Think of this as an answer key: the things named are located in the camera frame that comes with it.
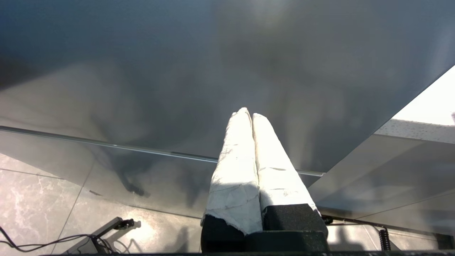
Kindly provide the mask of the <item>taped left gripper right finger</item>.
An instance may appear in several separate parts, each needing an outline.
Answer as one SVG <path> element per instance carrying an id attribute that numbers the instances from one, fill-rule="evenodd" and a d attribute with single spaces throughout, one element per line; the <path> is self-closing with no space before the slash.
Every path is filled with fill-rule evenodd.
<path id="1" fill-rule="evenodd" d="M 260 206 L 265 231 L 308 231 L 328 234 L 328 229 L 308 189 L 291 163 L 269 120 L 252 117 Z"/>

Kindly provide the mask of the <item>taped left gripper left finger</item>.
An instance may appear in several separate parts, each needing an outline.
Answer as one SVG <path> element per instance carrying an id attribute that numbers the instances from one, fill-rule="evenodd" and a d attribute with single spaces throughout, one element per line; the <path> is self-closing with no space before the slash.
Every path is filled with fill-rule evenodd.
<path id="1" fill-rule="evenodd" d="M 200 222 L 203 253 L 242 252 L 247 236 L 263 231 L 255 141 L 247 108 L 232 113 Z"/>

